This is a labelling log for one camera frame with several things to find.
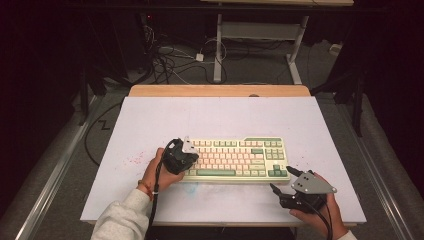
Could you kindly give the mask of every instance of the white table surface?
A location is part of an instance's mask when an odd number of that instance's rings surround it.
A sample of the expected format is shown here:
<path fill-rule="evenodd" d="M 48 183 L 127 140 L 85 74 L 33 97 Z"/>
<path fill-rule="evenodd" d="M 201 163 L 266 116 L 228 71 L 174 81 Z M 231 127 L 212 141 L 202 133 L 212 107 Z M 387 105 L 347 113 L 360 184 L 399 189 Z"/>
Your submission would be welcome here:
<path fill-rule="evenodd" d="M 338 189 L 346 224 L 366 222 L 314 97 L 127 97 L 81 220 L 95 222 L 141 179 L 158 147 L 174 138 L 282 137 L 289 165 Z M 289 184 L 276 184 L 293 194 Z M 176 183 L 159 194 L 156 225 L 296 226 L 269 184 Z"/>

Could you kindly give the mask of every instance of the table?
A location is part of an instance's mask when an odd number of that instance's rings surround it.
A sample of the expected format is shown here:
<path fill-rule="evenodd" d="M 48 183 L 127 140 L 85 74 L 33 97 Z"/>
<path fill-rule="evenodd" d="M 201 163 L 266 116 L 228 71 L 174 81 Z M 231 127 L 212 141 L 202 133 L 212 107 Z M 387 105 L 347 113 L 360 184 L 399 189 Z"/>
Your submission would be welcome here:
<path fill-rule="evenodd" d="M 305 6 L 352 6 L 353 0 L 202 0 L 239 4 L 272 4 L 272 5 L 305 5 Z M 296 66 L 296 56 L 302 43 L 303 34 L 306 30 L 309 16 L 303 16 L 300 24 L 275 24 L 275 23 L 251 23 L 251 22 L 223 22 L 222 14 L 218 14 L 216 33 L 216 57 L 214 65 L 215 83 L 221 82 L 222 69 L 222 38 L 248 38 L 270 40 L 294 40 L 291 54 L 286 55 L 287 64 L 294 84 L 302 84 L 299 71 Z"/>
<path fill-rule="evenodd" d="M 239 137 L 270 130 L 285 140 L 290 165 L 313 169 L 334 183 L 346 224 L 366 221 L 318 104 L 307 88 L 251 85 L 134 86 L 122 105 L 81 220 L 95 222 L 110 202 L 125 198 L 156 148 L 172 138 Z M 277 185 L 283 192 L 294 193 L 289 185 Z M 173 184 L 160 193 L 154 222 L 157 226 L 302 224 L 280 207 L 268 184 L 213 183 Z"/>

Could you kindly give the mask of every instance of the space bar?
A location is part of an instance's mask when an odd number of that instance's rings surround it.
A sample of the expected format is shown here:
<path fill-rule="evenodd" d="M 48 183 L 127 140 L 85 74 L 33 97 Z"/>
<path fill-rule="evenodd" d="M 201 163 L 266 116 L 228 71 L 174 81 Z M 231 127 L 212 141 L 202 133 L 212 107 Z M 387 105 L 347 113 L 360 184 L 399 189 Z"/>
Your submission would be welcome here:
<path fill-rule="evenodd" d="M 235 176 L 236 171 L 234 170 L 197 170 L 197 176 Z"/>

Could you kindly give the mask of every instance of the hand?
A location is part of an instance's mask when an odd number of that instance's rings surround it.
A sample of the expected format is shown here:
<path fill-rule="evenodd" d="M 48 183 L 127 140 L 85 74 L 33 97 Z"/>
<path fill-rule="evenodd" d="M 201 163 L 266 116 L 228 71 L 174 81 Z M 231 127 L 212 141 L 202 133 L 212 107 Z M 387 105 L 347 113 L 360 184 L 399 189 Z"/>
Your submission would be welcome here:
<path fill-rule="evenodd" d="M 146 168 L 146 171 L 144 172 L 144 176 L 142 178 L 142 181 L 150 188 L 150 190 L 153 191 L 154 186 L 155 186 L 155 182 L 156 182 L 156 167 L 159 164 L 161 158 L 162 158 L 162 153 L 163 153 L 164 149 L 163 148 L 158 148 L 158 150 L 156 151 L 156 156 L 155 158 L 153 158 L 149 165 Z M 183 179 L 184 177 L 184 172 L 175 175 L 172 174 L 170 172 L 168 172 L 168 170 L 166 170 L 166 167 L 162 165 L 161 169 L 160 169 L 160 175 L 159 175 L 159 191 L 163 191 L 165 190 L 167 187 L 169 187 L 172 183 L 181 181 L 181 179 Z M 143 191 L 145 193 L 147 193 L 147 188 L 143 185 L 143 184 L 139 184 L 137 189 L 139 189 L 140 191 Z"/>
<path fill-rule="evenodd" d="M 315 173 L 315 176 L 325 181 L 325 179 L 321 177 L 320 175 L 318 175 L 317 173 Z M 348 232 L 348 230 L 343 224 L 342 216 L 340 214 L 340 208 L 339 208 L 339 205 L 337 205 L 337 202 L 333 193 L 327 194 L 327 206 L 331 214 L 331 222 L 333 227 L 333 239 L 339 239 L 342 236 L 344 236 Z M 304 213 L 297 209 L 291 209 L 289 213 L 295 216 L 296 218 L 298 218 L 299 220 L 302 220 L 303 222 L 311 225 L 313 228 L 318 230 L 318 232 L 321 233 L 321 235 L 323 235 L 324 237 L 327 237 L 328 235 L 327 227 L 325 226 L 324 222 L 318 215 Z M 328 210 L 326 206 L 320 209 L 320 213 L 327 220 L 328 224 L 330 224 L 330 218 L 329 218 L 329 214 L 328 214 Z"/>

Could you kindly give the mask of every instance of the mechanical keyboard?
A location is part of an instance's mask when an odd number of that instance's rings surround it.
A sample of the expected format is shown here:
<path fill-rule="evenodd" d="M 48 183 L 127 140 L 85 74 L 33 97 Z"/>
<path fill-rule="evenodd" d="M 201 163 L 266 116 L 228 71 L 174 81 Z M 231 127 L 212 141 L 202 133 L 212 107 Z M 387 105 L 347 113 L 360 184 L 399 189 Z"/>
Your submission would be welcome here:
<path fill-rule="evenodd" d="M 199 159 L 183 182 L 289 182 L 284 142 L 278 137 L 191 139 Z"/>

